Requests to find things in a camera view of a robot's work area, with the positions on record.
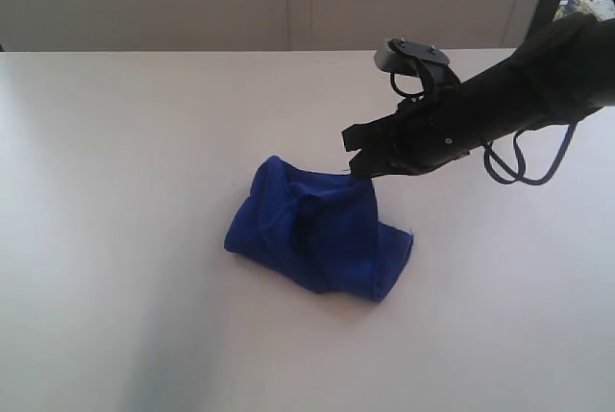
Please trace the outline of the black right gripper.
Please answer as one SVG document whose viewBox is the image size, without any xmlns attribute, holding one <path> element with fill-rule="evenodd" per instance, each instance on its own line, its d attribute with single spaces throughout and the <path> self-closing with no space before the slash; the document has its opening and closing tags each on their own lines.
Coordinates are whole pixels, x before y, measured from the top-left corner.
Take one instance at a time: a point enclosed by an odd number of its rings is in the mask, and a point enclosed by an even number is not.
<svg viewBox="0 0 615 412">
<path fill-rule="evenodd" d="M 485 144 L 485 85 L 444 86 L 434 98 L 390 83 L 403 97 L 397 111 L 341 133 L 346 150 L 359 150 L 349 161 L 354 177 L 425 175 Z"/>
</svg>

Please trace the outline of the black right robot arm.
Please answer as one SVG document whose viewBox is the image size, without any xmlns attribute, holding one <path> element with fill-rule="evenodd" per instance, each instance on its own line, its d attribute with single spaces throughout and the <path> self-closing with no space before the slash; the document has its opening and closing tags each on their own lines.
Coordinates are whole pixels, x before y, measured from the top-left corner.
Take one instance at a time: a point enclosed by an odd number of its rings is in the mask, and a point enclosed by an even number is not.
<svg viewBox="0 0 615 412">
<path fill-rule="evenodd" d="M 402 92 L 394 113 L 343 131 L 353 176 L 419 176 L 492 144 L 551 125 L 576 125 L 614 103 L 614 22 L 573 13 L 543 27 L 508 58 L 461 81 L 435 47 L 389 38 L 374 56 L 394 83 L 420 80 Z"/>
</svg>

